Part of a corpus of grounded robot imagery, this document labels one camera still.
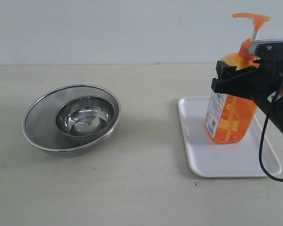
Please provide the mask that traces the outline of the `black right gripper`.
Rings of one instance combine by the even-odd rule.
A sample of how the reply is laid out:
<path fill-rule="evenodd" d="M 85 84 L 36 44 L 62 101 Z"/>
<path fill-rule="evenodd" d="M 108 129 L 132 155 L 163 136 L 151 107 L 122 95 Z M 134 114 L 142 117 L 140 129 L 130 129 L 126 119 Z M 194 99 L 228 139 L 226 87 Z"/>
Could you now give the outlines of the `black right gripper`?
<path fill-rule="evenodd" d="M 237 77 L 227 79 L 236 69 L 237 66 L 218 60 L 212 90 L 251 100 L 264 113 L 283 113 L 283 61 L 241 69 Z"/>

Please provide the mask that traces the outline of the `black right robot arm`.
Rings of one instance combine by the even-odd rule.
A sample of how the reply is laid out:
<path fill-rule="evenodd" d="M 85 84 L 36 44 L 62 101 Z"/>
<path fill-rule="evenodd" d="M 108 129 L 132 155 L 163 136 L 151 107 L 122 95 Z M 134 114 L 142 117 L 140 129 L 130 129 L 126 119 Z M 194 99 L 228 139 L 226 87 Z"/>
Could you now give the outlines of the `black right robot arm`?
<path fill-rule="evenodd" d="M 219 60 L 216 93 L 251 100 L 283 134 L 283 61 L 260 60 L 259 67 L 237 69 Z"/>

